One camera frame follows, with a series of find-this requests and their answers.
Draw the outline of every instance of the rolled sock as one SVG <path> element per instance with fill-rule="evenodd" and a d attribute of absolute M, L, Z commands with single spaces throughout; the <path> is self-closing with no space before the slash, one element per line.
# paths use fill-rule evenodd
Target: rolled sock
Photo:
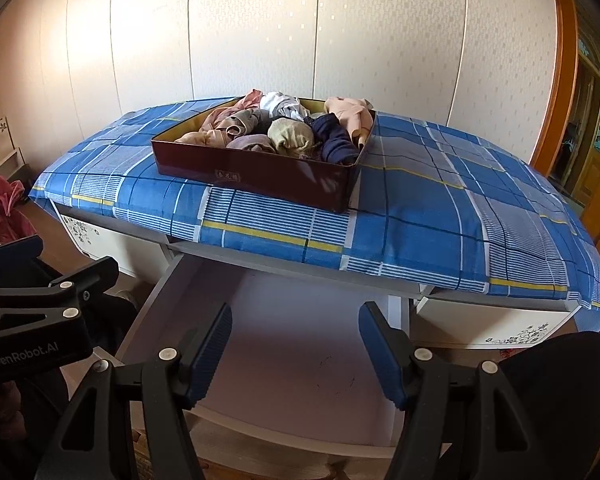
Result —
<path fill-rule="evenodd" d="M 324 103 L 324 109 L 336 115 L 354 144 L 359 148 L 366 144 L 366 139 L 371 134 L 373 118 L 365 100 L 329 97 Z"/>
<path fill-rule="evenodd" d="M 275 149 L 281 155 L 298 158 L 313 147 L 313 131 L 306 124 L 292 119 L 273 121 L 267 132 Z"/>
<path fill-rule="evenodd" d="M 335 114 L 326 114 L 315 120 L 307 118 L 304 121 L 311 125 L 315 141 L 322 142 L 322 160 L 331 164 L 355 164 L 360 152 Z"/>
<path fill-rule="evenodd" d="M 247 110 L 252 108 L 258 109 L 261 98 L 262 91 L 253 89 L 242 99 L 240 99 L 235 105 L 215 108 L 206 117 L 205 122 L 202 123 L 202 126 L 200 126 L 200 131 L 206 132 L 207 130 L 213 130 L 217 128 L 218 124 L 220 124 L 230 115 L 234 114 L 235 112 L 239 112 L 240 110 Z"/>
<path fill-rule="evenodd" d="M 214 146 L 225 148 L 231 139 L 223 130 L 209 130 L 208 132 L 189 132 L 176 139 L 175 142 L 183 144 L 196 144 L 198 146 Z"/>
<path fill-rule="evenodd" d="M 296 97 L 282 94 L 281 92 L 269 92 L 260 99 L 259 107 L 269 112 L 269 117 L 288 117 L 296 121 L 302 121 L 309 115 L 309 111 L 300 104 Z"/>
<path fill-rule="evenodd" d="M 222 120 L 217 128 L 224 129 L 229 137 L 235 139 L 244 135 L 249 135 L 253 128 L 257 125 L 259 114 L 255 113 L 255 109 L 240 110 Z"/>
<path fill-rule="evenodd" d="M 271 143 L 271 139 L 266 135 L 255 134 L 245 135 L 232 140 L 226 145 L 232 150 L 250 150 L 251 152 L 267 152 L 275 153 L 275 147 Z"/>

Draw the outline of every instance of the dark red box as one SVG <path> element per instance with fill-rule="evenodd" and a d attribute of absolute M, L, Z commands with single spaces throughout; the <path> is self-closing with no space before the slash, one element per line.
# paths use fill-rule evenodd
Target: dark red box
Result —
<path fill-rule="evenodd" d="M 236 101 L 220 106 L 230 106 Z M 300 99 L 300 102 L 312 113 L 324 110 L 324 101 Z M 351 166 L 274 153 L 173 142 L 187 132 L 198 131 L 212 110 L 214 108 L 182 121 L 151 140 L 160 174 L 272 196 L 337 213 L 347 209 L 360 171 L 359 162 L 368 142 Z M 375 126 L 373 110 L 371 116 Z"/>

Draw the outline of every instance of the pink clothing on chair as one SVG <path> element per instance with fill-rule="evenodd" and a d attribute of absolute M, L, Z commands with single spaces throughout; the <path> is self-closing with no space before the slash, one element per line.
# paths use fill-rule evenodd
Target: pink clothing on chair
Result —
<path fill-rule="evenodd" d="M 13 242 L 36 234 L 29 219 L 15 208 L 24 187 L 19 180 L 12 184 L 0 176 L 0 243 Z"/>
<path fill-rule="evenodd" d="M 248 110 L 249 108 L 258 108 L 260 99 L 262 99 L 262 91 L 253 89 L 235 105 L 216 108 L 206 117 L 205 122 L 200 126 L 200 131 L 205 132 L 217 128 L 218 124 L 235 112 Z"/>
<path fill-rule="evenodd" d="M 366 139 L 371 134 L 373 118 L 364 99 L 329 97 L 324 103 L 324 110 L 336 115 L 358 148 L 361 149 L 366 144 Z"/>

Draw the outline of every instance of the plaid tablecloth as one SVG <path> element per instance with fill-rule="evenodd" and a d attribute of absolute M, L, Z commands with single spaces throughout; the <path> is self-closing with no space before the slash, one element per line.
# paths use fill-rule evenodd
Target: plaid tablecloth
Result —
<path fill-rule="evenodd" d="M 343 214 L 158 174 L 150 139 L 227 100 L 128 113 L 56 160 L 30 196 L 315 266 L 577 300 L 578 328 L 600 330 L 600 256 L 559 193 L 520 159 L 471 134 L 378 113 Z"/>

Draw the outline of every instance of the beige clothing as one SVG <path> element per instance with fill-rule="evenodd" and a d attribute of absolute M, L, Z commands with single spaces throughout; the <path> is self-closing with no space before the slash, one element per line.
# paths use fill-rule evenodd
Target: beige clothing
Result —
<path fill-rule="evenodd" d="M 259 121 L 260 113 L 263 110 L 259 108 L 251 110 L 241 110 L 230 115 L 226 119 L 222 120 L 217 128 L 219 130 L 225 130 L 229 137 L 235 139 L 244 135 L 249 135 L 253 128 L 256 127 Z"/>
<path fill-rule="evenodd" d="M 209 130 L 208 132 L 189 132 L 175 141 L 182 142 L 183 144 L 225 148 L 230 140 L 224 130 Z"/>
<path fill-rule="evenodd" d="M 267 136 L 280 155 L 298 158 L 313 148 L 313 131 L 300 121 L 276 119 L 271 124 Z"/>
<path fill-rule="evenodd" d="M 334 113 L 337 120 L 347 129 L 351 141 L 360 149 L 371 135 L 373 118 L 364 99 L 329 97 L 324 103 L 327 113 Z"/>

